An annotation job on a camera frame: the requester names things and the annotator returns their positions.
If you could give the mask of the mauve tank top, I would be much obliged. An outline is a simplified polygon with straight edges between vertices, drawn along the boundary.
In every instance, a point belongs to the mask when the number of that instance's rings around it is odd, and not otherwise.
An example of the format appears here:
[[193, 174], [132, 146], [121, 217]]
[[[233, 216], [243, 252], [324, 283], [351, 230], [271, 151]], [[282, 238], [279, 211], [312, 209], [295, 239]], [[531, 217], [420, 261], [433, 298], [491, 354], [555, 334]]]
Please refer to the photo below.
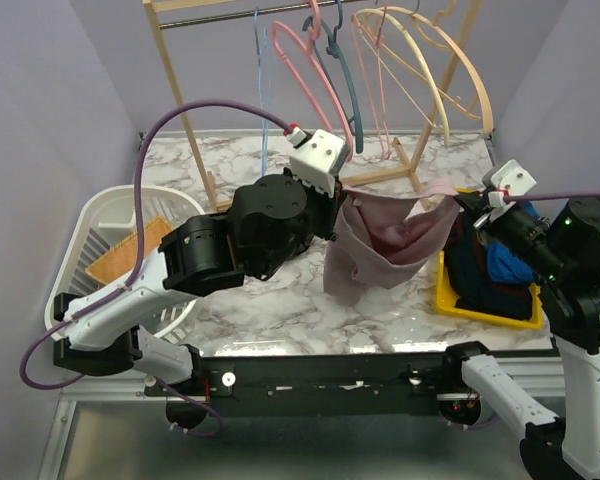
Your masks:
[[349, 305], [369, 286], [391, 289], [410, 280], [444, 248], [459, 214], [448, 178], [405, 198], [359, 189], [345, 193], [336, 239], [326, 246], [323, 290]]

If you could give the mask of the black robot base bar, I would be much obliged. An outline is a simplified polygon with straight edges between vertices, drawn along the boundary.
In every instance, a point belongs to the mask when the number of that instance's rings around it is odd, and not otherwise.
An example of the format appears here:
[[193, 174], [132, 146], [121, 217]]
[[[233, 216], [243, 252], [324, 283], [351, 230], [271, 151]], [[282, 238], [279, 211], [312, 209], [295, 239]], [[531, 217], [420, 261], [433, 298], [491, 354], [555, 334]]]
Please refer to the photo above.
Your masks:
[[410, 414], [473, 425], [486, 417], [478, 394], [443, 352], [313, 356], [208, 357], [172, 396], [159, 385], [148, 397], [167, 400], [167, 417], [195, 424], [202, 412], [224, 418]]

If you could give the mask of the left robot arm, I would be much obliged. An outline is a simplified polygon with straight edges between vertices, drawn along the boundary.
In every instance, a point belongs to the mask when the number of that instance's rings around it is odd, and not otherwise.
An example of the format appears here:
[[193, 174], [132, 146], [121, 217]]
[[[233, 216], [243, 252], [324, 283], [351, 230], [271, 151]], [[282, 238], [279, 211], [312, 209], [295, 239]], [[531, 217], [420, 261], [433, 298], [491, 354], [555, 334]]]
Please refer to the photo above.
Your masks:
[[238, 188], [226, 212], [191, 217], [168, 233], [132, 285], [109, 284], [84, 297], [59, 295], [56, 311], [72, 322], [54, 344], [54, 365], [93, 377], [135, 370], [181, 395], [194, 393], [202, 380], [198, 349], [151, 334], [144, 321], [240, 287], [248, 277], [270, 279], [310, 237], [334, 239], [344, 198], [341, 183], [321, 192], [290, 170]]

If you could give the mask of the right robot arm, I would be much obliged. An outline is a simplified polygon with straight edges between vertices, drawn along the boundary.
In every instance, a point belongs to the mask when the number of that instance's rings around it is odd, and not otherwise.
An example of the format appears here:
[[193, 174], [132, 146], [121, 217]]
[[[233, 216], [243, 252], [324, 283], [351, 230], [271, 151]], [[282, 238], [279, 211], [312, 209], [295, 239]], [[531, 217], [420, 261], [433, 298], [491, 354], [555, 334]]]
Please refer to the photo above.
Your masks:
[[442, 384], [454, 392], [469, 388], [489, 405], [514, 434], [532, 478], [600, 479], [600, 195], [568, 198], [548, 228], [519, 197], [509, 198], [495, 220], [485, 193], [456, 200], [479, 233], [504, 244], [539, 279], [561, 357], [566, 413], [536, 401], [479, 342], [446, 350]]

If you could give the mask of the light blue wire hanger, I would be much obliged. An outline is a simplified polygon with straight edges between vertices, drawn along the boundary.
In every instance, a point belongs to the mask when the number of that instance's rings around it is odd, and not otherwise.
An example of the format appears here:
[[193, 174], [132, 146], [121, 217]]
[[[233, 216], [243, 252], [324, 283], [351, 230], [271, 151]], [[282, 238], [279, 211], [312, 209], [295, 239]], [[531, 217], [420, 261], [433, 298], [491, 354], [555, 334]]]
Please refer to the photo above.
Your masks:
[[[254, 9], [254, 39], [258, 69], [258, 95], [260, 108], [266, 110], [271, 103], [271, 76], [270, 76], [270, 41], [269, 32], [260, 24], [260, 9]], [[269, 122], [261, 120], [261, 164], [260, 173], [264, 176], [268, 168], [269, 153]]]

